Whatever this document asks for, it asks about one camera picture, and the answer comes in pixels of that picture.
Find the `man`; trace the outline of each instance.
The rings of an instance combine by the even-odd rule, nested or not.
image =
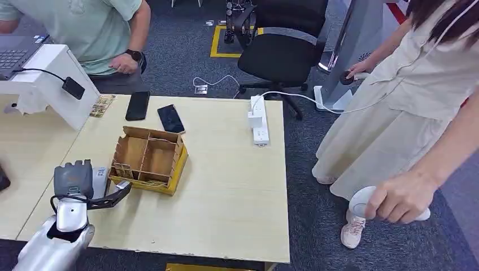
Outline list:
[[[0,0],[0,33],[28,15],[66,44],[101,93],[144,90],[141,50],[150,26],[145,0]]]

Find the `laptop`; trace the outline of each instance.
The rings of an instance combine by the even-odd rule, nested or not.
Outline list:
[[[0,81],[7,81],[15,75],[25,62],[43,45],[48,35],[0,36]]]

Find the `white sneaker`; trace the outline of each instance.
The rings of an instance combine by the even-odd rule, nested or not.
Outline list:
[[[322,185],[332,185],[334,182],[336,182],[338,178],[336,177],[319,177],[316,178],[317,182],[322,184]]]
[[[341,243],[347,248],[356,248],[361,241],[361,233],[366,227],[366,219],[346,212],[347,224],[341,230]]]

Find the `wooden table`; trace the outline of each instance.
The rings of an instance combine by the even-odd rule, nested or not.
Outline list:
[[[144,121],[124,120],[119,95],[101,119],[90,118],[63,163],[108,166],[124,125],[160,129],[157,108],[174,104],[189,158],[173,197],[132,189],[115,208],[89,211],[91,246],[288,263],[289,231],[282,103],[266,104],[271,144],[254,146],[249,101],[151,97]],[[53,182],[23,227],[27,241],[53,213]]]
[[[11,185],[0,192],[0,238],[15,239],[78,131],[52,110],[4,114],[17,95],[0,95],[0,164]]]

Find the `black watch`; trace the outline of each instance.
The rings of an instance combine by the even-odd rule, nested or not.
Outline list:
[[[133,51],[133,50],[128,49],[125,53],[131,55],[133,60],[135,60],[136,62],[140,62],[141,52]]]

